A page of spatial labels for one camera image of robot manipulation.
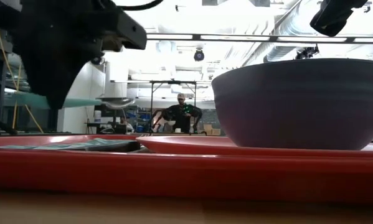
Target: desk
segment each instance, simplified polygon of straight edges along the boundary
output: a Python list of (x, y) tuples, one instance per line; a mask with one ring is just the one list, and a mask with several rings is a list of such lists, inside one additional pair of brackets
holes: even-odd
[(0, 224), (373, 224), (373, 207), (0, 192)]

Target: person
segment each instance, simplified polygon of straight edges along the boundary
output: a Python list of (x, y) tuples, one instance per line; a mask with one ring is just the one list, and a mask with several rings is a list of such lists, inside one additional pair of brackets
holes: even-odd
[(174, 126), (172, 126), (172, 130), (180, 128), (181, 132), (189, 133), (191, 128), (191, 117), (195, 117), (193, 131), (197, 132), (197, 124), (201, 119), (202, 112), (198, 107), (188, 105), (185, 103), (185, 94), (180, 93), (177, 96), (178, 105), (173, 105), (167, 108), (171, 114), (174, 116), (174, 120), (176, 121)]
[(133, 133), (134, 127), (132, 127), (132, 125), (128, 122), (128, 119), (129, 119), (128, 117), (127, 118), (124, 118), (123, 116), (120, 117), (120, 124), (126, 124), (127, 131)]

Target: gray bowl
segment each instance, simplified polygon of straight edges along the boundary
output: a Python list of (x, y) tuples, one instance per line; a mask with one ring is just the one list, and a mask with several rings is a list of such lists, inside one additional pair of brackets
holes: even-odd
[(212, 87), (221, 127), (238, 146), (360, 150), (373, 140), (373, 61), (264, 63)]

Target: table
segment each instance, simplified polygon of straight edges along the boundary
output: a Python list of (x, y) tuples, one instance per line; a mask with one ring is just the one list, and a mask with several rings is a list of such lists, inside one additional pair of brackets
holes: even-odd
[(0, 224), (373, 224), (373, 207), (0, 192)]

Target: wooden table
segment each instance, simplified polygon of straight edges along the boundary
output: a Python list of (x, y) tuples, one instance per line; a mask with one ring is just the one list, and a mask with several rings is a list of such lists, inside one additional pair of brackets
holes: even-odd
[(0, 224), (373, 224), (373, 207), (0, 192)]

